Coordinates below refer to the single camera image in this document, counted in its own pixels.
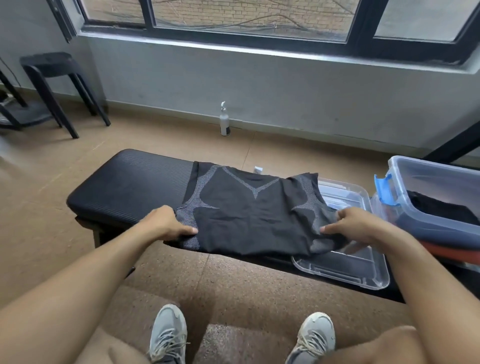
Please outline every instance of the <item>window sill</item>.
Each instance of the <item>window sill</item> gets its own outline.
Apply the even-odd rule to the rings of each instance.
[[[101,38],[101,39],[123,40],[123,41],[129,41],[129,42],[141,42],[141,43],[148,43],[148,44],[161,44],[161,45],[178,46],[178,47],[190,47],[190,48],[199,48],[199,49],[211,49],[211,50],[230,51],[230,52],[239,52],[239,53],[250,53],[250,54],[259,54],[259,55],[266,55],[266,56],[297,58],[297,59],[303,59],[303,60],[315,60],[315,61],[336,62],[336,63],[352,63],[352,64],[398,68],[398,69],[416,70],[416,71],[475,74],[480,69],[480,49],[477,49],[470,57],[470,60],[465,62],[465,64],[462,66],[453,66],[453,65],[449,66],[444,64],[427,65],[427,64],[416,64],[416,63],[407,63],[407,62],[370,60],[370,59],[346,57],[346,56],[330,56],[330,55],[321,55],[321,54],[296,53],[296,52],[278,51],[278,50],[255,49],[255,48],[223,46],[223,45],[207,44],[207,43],[185,42],[185,41],[158,39],[158,38],[135,35],[134,31],[132,31],[132,34],[118,34],[116,32],[115,33],[112,32],[112,30],[115,31],[116,29],[109,26],[109,27],[105,27],[105,32],[102,32],[97,30],[92,31],[88,29],[88,26],[86,26],[80,31],[78,36]]]

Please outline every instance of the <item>white shoelace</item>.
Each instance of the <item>white shoelace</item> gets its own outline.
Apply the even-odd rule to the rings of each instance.
[[[310,331],[308,338],[301,335],[298,337],[297,344],[303,352],[310,352],[316,357],[325,355],[327,352],[327,341],[316,331]]]
[[[179,349],[186,344],[186,338],[182,334],[174,334],[174,328],[164,330],[158,337],[157,343],[150,353],[150,359],[153,363],[159,363],[165,356],[170,356],[175,359],[176,363],[185,364],[183,357],[179,354]],[[175,342],[175,339],[180,338],[180,342]]]

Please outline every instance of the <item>forearm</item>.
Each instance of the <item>forearm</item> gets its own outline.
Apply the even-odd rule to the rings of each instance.
[[[434,364],[477,362],[480,303],[411,235],[384,234],[388,261]]]
[[[0,363],[72,363],[148,245],[133,227],[2,309]]]

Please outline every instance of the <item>brick wall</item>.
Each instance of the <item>brick wall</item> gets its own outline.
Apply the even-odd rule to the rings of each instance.
[[[153,0],[158,25],[164,21],[186,26],[246,24],[218,30],[248,31],[269,25],[279,33],[298,32],[297,25],[345,37],[359,0]],[[142,21],[136,0],[84,0],[94,19]],[[309,36],[322,37],[311,33]]]

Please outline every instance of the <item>window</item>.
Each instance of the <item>window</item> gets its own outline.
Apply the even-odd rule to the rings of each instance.
[[[480,41],[479,0],[76,1],[86,30],[240,47],[456,65]]]

